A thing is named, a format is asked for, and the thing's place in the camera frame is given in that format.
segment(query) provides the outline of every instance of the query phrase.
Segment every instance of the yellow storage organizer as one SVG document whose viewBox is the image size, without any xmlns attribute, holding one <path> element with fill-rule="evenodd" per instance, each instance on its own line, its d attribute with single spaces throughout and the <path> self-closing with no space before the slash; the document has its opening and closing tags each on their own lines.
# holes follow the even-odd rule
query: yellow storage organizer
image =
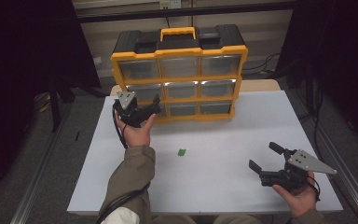
<svg viewBox="0 0 358 224">
<path fill-rule="evenodd" d="M 122 32 L 111 56 L 123 91 L 140 106 L 160 97 L 159 121 L 230 119 L 248 49 L 236 25 Z"/>
</svg>

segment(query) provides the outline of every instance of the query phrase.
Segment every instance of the white table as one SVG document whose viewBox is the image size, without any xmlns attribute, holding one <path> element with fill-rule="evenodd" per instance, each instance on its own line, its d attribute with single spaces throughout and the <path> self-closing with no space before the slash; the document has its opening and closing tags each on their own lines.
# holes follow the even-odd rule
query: white table
<svg viewBox="0 0 358 224">
<path fill-rule="evenodd" d="M 121 163 L 124 148 L 112 119 L 114 97 L 107 97 L 67 211 L 96 215 L 110 175 Z M 158 214 L 266 214 L 289 211 L 272 189 L 262 187 L 248 167 L 252 159 L 263 170 L 278 171 L 284 158 L 269 149 L 275 142 L 289 149 L 315 153 L 284 91 L 241 92 L 233 119 L 176 121 L 156 124 L 152 144 L 157 152 L 156 176 L 149 194 Z M 177 156 L 180 148 L 184 157 Z M 342 206 L 326 175 L 321 186 L 321 212 Z"/>
</svg>

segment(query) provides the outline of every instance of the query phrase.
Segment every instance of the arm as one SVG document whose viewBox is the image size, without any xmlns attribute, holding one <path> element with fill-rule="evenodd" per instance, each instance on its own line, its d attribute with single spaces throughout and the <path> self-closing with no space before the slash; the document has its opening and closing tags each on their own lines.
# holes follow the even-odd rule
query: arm
<svg viewBox="0 0 358 224">
<path fill-rule="evenodd" d="M 309 172 L 310 184 L 314 185 L 314 173 Z M 316 211 L 316 192 L 306 185 L 304 188 L 292 192 L 279 185 L 272 188 L 280 194 L 287 202 L 292 213 L 292 224 L 327 224 L 328 222 L 322 214 Z"/>
<path fill-rule="evenodd" d="M 124 161 L 113 172 L 109 179 L 106 196 L 100 209 L 100 215 L 113 203 L 129 194 L 144 188 L 154 177 L 155 151 L 150 145 L 150 130 L 156 115 L 150 116 L 145 126 L 133 128 L 122 122 L 116 114 L 117 125 L 125 131 L 129 148 L 124 155 Z M 147 191 L 124 203 L 112 212 L 103 222 L 108 223 L 149 223 L 150 202 Z"/>
</svg>

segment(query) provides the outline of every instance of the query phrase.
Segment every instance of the power outlet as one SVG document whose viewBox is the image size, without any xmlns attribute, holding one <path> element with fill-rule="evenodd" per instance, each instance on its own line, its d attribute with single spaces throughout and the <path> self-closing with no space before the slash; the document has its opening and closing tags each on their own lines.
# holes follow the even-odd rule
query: power outlet
<svg viewBox="0 0 358 224">
<path fill-rule="evenodd" d="M 171 0 L 170 8 L 182 8 L 181 0 Z"/>
<path fill-rule="evenodd" d="M 171 7 L 170 4 L 169 0 L 159 1 L 159 9 L 168 9 Z"/>
</svg>

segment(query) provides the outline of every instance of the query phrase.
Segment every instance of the floor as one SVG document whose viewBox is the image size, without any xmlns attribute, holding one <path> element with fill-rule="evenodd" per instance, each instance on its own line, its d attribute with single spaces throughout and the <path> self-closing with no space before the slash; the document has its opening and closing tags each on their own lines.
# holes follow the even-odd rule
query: floor
<svg viewBox="0 0 358 224">
<path fill-rule="evenodd" d="M 100 91 L 110 92 L 114 85 L 112 78 L 101 78 L 103 87 Z M 287 90 L 284 80 L 280 85 L 292 103 L 296 113 L 304 115 L 304 90 Z M 30 183 L 34 185 L 29 198 L 28 212 L 21 213 L 15 220 L 22 223 L 95 223 L 96 217 L 80 217 L 68 214 L 68 206 L 82 164 L 87 156 L 88 148 L 95 130 L 103 98 L 97 98 L 82 90 L 73 90 L 76 99 L 71 104 L 60 102 L 63 125 L 59 134 L 51 133 L 52 118 L 49 109 L 46 112 L 35 112 L 29 126 L 21 151 L 15 159 L 9 173 L 0 180 L 0 223 L 10 223 L 17 216 L 21 199 L 30 192 Z M 38 108 L 43 101 L 35 105 Z M 329 148 L 337 150 L 344 160 L 354 179 L 358 182 L 358 132 L 353 130 L 342 117 L 328 96 L 320 109 L 317 129 L 317 145 L 314 138 L 316 119 L 302 119 L 303 128 L 314 148 L 319 148 L 321 156 L 329 163 L 333 161 Z M 38 167 L 44 164 L 44 170 Z M 333 223 L 358 223 L 357 201 L 348 183 L 342 176 L 331 180 L 344 210 L 326 214 Z M 263 223 L 285 223 L 288 214 L 259 216 Z M 213 216 L 193 217 L 199 224 L 212 223 Z"/>
</svg>

